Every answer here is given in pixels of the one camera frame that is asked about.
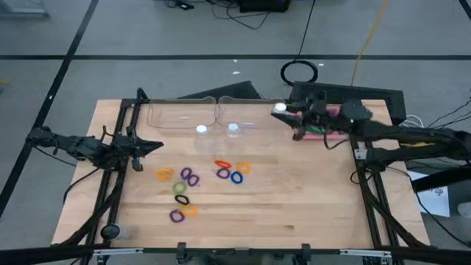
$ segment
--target clear plastic container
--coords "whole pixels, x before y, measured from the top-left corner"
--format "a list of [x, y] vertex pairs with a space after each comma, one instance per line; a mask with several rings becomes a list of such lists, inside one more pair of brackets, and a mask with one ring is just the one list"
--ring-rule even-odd
[[247, 129], [276, 129], [282, 123], [271, 116], [275, 104], [283, 99], [234, 99], [223, 96], [219, 99], [216, 122], [227, 129], [237, 124], [240, 131]]
[[216, 123], [216, 99], [153, 99], [149, 104], [147, 124], [161, 129], [207, 128]]

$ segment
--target elastic band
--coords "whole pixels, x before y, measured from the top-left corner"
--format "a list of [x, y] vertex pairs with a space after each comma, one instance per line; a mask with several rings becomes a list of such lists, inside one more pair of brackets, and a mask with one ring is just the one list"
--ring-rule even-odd
[[[177, 187], [178, 186], [181, 186], [182, 189], [180, 191], [177, 190]], [[172, 187], [171, 187], [172, 191], [174, 191], [174, 194], [182, 194], [186, 191], [186, 182], [184, 181], [179, 181], [179, 182], [176, 182]]]
[[155, 174], [159, 180], [169, 180], [174, 175], [174, 170], [170, 168], [159, 169]]
[[[236, 179], [234, 178], [235, 175], [238, 175], [239, 176], [239, 180], [236, 181]], [[230, 179], [235, 183], [235, 184], [241, 184], [243, 181], [244, 181], [244, 176], [243, 174], [241, 174], [240, 172], [233, 172], [231, 175], [230, 175]]]
[[198, 175], [193, 174], [193, 175], [191, 175], [190, 177], [188, 177], [186, 179], [186, 182], [188, 183], [188, 185], [190, 187], [196, 186], [199, 182], [199, 177], [198, 177]]
[[[226, 175], [225, 176], [222, 176], [221, 175], [221, 172], [226, 172]], [[230, 177], [230, 170], [229, 169], [226, 169], [226, 168], [221, 168], [219, 169], [217, 172], [216, 172], [216, 176], [222, 178], [222, 179], [227, 179]]]
[[180, 203], [181, 205], [189, 205], [190, 204], [190, 199], [185, 195], [181, 195], [181, 194], [175, 195], [175, 200], [178, 203]]
[[226, 162], [224, 160], [215, 160], [214, 163], [225, 169], [229, 169], [231, 166], [233, 166], [229, 162]]
[[186, 180], [188, 179], [190, 176], [191, 176], [191, 173], [193, 172], [193, 170], [191, 170], [190, 168], [184, 168], [182, 169], [182, 171], [180, 172], [180, 176], [182, 177], [183, 180]]
[[180, 206], [180, 211], [188, 217], [196, 216], [198, 214], [198, 208], [195, 205], [182, 205]]
[[[175, 219], [174, 215], [176, 213], [178, 213], [178, 215], [180, 215], [179, 219]], [[170, 216], [170, 220], [174, 223], [182, 222], [183, 220], [185, 220], [185, 215], [179, 209], [175, 209], [175, 210], [171, 211], [169, 216]]]
[[250, 171], [252, 171], [252, 164], [248, 162], [240, 162], [237, 164], [235, 169], [242, 174], [249, 174]]

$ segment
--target green object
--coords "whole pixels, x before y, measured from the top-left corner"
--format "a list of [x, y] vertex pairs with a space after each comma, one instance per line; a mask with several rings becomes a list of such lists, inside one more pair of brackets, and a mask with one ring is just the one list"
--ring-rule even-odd
[[171, 187], [172, 191], [174, 191], [174, 194], [178, 195], [178, 194], [183, 194], [185, 191], [186, 191], [186, 182], [185, 181], [179, 181], [179, 182], [176, 182], [172, 187]]
[[319, 129], [318, 127], [314, 127], [314, 126], [309, 126], [306, 128], [306, 130], [310, 133], [317, 134], [317, 135], [324, 134], [324, 131], [322, 129]]

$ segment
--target wooden table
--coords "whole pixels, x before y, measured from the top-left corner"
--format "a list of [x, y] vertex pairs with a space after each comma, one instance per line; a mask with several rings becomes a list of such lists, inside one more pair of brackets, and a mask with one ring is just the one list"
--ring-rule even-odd
[[[120, 100], [98, 101], [88, 135], [101, 135], [102, 125], [111, 131], [119, 105]], [[374, 119], [390, 124], [384, 101], [368, 100], [364, 105], [374, 113]], [[142, 139], [162, 141], [165, 146], [141, 160], [143, 172], [133, 171], [129, 163], [117, 222], [131, 232], [131, 237], [113, 241], [113, 247], [175, 248], [178, 242], [186, 242], [188, 248], [299, 249], [302, 243], [321, 249], [373, 247], [360, 188], [349, 181], [355, 171], [349, 144], [328, 151], [321, 141], [292, 141], [291, 130], [271, 118], [266, 105], [239, 106], [236, 112], [240, 116], [265, 116], [268, 122], [264, 128], [248, 130], [237, 138], [228, 137], [217, 124], [210, 127], [207, 138], [197, 137], [194, 130], [150, 127], [146, 123], [148, 108], [141, 108], [137, 134]], [[198, 113], [200, 107], [173, 108], [172, 115], [184, 116]], [[271, 127], [271, 121], [277, 126]], [[379, 141], [375, 146], [393, 149], [398, 144]], [[252, 171], [236, 185], [215, 176], [214, 159], [247, 161]], [[169, 212], [178, 207], [171, 186], [187, 166], [201, 177], [200, 185], [188, 187], [185, 193], [199, 214], [175, 224], [169, 219]], [[406, 169], [404, 163], [392, 166]], [[156, 178], [155, 172], [163, 167], [175, 169], [172, 180]], [[79, 162], [73, 181], [92, 169], [89, 162]], [[98, 171], [70, 192], [53, 243], [68, 238], [92, 214], [101, 175]], [[409, 179], [393, 170], [382, 176], [393, 216], [428, 244]], [[388, 244], [379, 215], [377, 220], [383, 244]]]

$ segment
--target white bottle cap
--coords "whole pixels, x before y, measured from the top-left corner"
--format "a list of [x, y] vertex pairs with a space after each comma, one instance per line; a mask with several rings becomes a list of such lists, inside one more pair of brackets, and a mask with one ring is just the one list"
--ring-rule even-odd
[[229, 129], [230, 132], [237, 132], [238, 131], [238, 125], [237, 124], [229, 124], [229, 126], [227, 126], [227, 128]]
[[283, 112], [285, 110], [286, 110], [286, 105], [284, 103], [275, 104], [275, 108], [274, 108], [275, 112]]
[[199, 133], [199, 134], [205, 134], [208, 132], [208, 128], [205, 126], [205, 125], [198, 125], [196, 127], [196, 131]]

